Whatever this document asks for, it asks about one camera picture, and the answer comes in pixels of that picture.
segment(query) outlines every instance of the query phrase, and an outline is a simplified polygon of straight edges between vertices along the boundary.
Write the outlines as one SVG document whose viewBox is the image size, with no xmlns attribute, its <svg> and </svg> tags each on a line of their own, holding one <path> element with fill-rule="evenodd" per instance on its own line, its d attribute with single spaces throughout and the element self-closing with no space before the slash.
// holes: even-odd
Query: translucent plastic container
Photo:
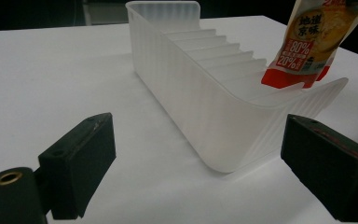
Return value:
<svg viewBox="0 0 358 224">
<path fill-rule="evenodd" d="M 202 160 L 233 172 L 280 149 L 288 113 L 314 118 L 347 84 L 262 85 L 265 59 L 200 28 L 197 2 L 126 5 L 136 73 Z"/>
</svg>

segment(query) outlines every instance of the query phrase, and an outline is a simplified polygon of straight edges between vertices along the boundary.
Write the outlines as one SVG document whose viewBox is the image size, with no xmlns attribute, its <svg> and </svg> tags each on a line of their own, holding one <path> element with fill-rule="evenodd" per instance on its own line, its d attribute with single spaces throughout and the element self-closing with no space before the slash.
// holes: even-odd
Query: red label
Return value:
<svg viewBox="0 0 358 224">
<path fill-rule="evenodd" d="M 345 6 L 345 0 L 324 0 L 323 6 L 330 7 L 330 6 Z"/>
<path fill-rule="evenodd" d="M 307 61 L 312 45 L 313 41 L 300 41 L 289 38 L 278 58 L 277 66 L 299 71 Z"/>
</svg>

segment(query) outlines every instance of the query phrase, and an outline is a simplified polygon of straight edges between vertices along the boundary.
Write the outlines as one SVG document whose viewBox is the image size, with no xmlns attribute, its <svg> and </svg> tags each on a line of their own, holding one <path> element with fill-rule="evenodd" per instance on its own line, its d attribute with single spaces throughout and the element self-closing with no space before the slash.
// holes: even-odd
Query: food pouch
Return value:
<svg viewBox="0 0 358 224">
<path fill-rule="evenodd" d="M 296 0 L 283 45 L 261 83 L 309 88 L 327 73 L 338 46 L 358 24 L 358 0 Z"/>
</svg>

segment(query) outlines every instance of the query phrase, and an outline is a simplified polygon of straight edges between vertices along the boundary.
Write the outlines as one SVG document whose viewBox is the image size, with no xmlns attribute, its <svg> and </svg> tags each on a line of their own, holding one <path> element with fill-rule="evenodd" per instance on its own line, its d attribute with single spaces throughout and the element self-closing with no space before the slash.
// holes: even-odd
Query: white table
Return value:
<svg viewBox="0 0 358 224">
<path fill-rule="evenodd" d="M 202 20 L 228 42 L 275 57 L 285 26 Z M 358 55 L 325 79 L 350 82 L 316 119 L 358 142 Z M 276 153 L 230 175 L 209 169 L 134 73 L 128 24 L 0 32 L 0 171 L 37 156 L 86 117 L 111 112 L 117 159 L 83 219 L 49 223 L 337 223 Z"/>
</svg>

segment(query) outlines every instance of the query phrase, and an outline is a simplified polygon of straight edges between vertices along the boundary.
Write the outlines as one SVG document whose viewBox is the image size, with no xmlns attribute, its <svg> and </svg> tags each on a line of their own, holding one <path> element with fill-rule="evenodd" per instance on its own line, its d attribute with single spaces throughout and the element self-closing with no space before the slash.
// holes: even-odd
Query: brass insert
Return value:
<svg viewBox="0 0 358 224">
<path fill-rule="evenodd" d="M 13 171 L 0 176 L 0 186 L 8 185 L 18 181 L 22 177 L 21 172 Z"/>
</svg>

